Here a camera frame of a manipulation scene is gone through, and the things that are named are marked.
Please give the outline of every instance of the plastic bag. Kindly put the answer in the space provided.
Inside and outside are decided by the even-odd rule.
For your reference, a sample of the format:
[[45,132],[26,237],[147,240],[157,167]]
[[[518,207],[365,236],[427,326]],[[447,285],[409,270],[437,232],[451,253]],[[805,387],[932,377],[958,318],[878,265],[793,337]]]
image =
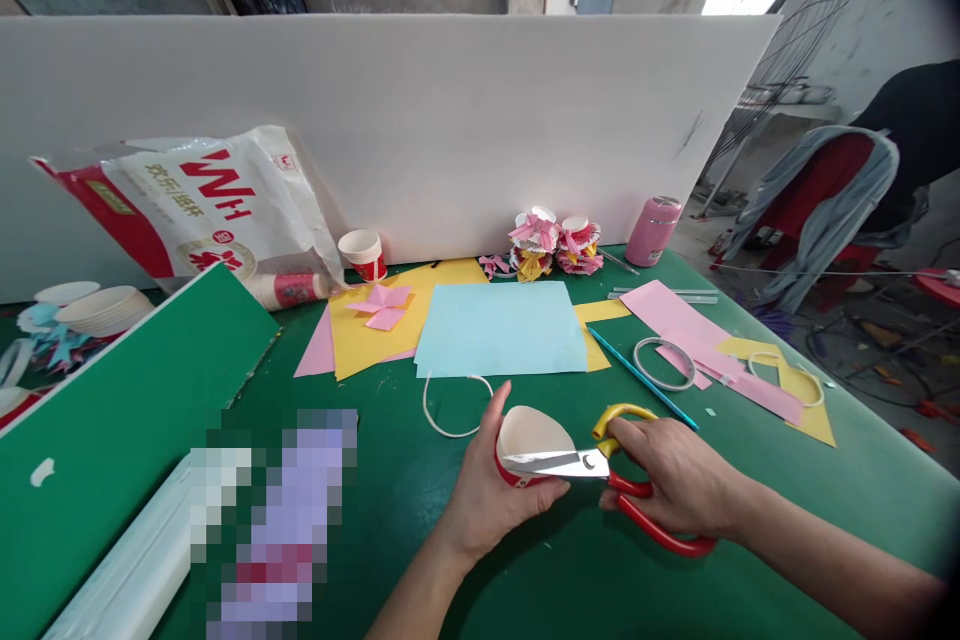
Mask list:
[[131,140],[30,161],[168,293],[217,262],[241,281],[319,273],[327,287],[344,286],[336,244],[282,127]]

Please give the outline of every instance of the red chair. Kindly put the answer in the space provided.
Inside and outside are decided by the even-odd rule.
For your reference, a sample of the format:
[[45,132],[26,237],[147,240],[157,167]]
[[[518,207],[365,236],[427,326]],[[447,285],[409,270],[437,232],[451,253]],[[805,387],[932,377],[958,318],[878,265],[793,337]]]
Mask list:
[[[834,138],[813,154],[753,226],[754,231],[767,227],[771,228],[771,233],[783,232],[783,237],[760,264],[762,269],[778,270],[796,256],[807,218],[817,205],[847,187],[866,164],[871,152],[873,140],[860,133],[850,133]],[[881,252],[882,248],[847,245],[833,262],[840,272],[867,272]],[[710,269],[716,270],[722,264],[721,254]],[[856,281],[856,276],[827,276],[817,285],[821,294],[817,309],[826,312],[838,305]]]

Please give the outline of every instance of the light blue paper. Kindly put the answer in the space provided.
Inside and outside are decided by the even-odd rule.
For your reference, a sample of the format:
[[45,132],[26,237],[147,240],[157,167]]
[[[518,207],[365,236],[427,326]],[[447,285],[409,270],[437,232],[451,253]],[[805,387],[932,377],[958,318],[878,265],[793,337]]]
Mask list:
[[438,285],[417,377],[586,372],[580,321],[560,282]]

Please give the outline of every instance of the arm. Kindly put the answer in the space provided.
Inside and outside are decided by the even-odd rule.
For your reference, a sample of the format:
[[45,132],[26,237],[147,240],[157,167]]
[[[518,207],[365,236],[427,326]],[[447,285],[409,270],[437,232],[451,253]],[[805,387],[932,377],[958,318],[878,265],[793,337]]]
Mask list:
[[[756,554],[867,637],[914,634],[945,592],[936,578],[780,497],[735,470],[675,420],[609,427],[642,465],[653,497],[631,498],[671,532],[721,537]],[[616,492],[600,506],[616,509]]]
[[493,454],[509,395],[507,381],[494,393],[480,430],[467,447],[446,510],[400,578],[367,640],[437,637],[453,596],[477,561],[570,488],[560,480],[514,488],[500,477]]

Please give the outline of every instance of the pink water bottle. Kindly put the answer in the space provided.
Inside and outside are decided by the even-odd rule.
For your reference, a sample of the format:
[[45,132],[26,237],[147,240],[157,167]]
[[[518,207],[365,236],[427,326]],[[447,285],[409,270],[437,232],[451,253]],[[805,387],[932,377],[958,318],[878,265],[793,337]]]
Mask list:
[[670,242],[682,209],[679,200],[666,195],[647,200],[627,243],[624,253],[627,262],[638,267],[656,265]]

